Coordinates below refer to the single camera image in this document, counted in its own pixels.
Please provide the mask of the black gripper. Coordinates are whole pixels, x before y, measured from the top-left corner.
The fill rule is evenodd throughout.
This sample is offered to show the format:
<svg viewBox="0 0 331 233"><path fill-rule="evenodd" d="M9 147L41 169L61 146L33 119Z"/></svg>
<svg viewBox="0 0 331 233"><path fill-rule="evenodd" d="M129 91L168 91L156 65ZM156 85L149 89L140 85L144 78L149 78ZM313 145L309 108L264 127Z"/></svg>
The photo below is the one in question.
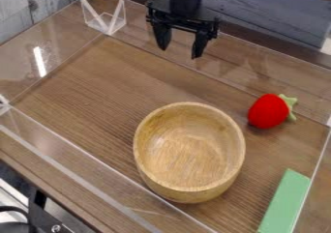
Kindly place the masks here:
<svg viewBox="0 0 331 233"><path fill-rule="evenodd" d="M217 37L220 15L204 7L198 7L190 13L176 13L172 11L170 4L165 0L148 0L145 7L145 21L152 26L158 48L161 50L166 49L172 39L173 29L194 33L190 58L198 58L209 39Z"/></svg>

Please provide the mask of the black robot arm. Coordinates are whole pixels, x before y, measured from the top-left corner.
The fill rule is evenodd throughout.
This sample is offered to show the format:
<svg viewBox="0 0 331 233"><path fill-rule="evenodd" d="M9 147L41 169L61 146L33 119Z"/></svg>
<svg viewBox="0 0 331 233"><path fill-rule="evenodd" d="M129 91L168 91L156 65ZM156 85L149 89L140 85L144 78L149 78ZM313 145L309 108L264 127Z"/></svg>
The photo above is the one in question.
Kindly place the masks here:
<svg viewBox="0 0 331 233"><path fill-rule="evenodd" d="M201 6L201 0L148 0L145 7L157 47L168 48L173 29L189 32L194 36L190 58L198 58L206 43L217 38L221 17Z"/></svg>

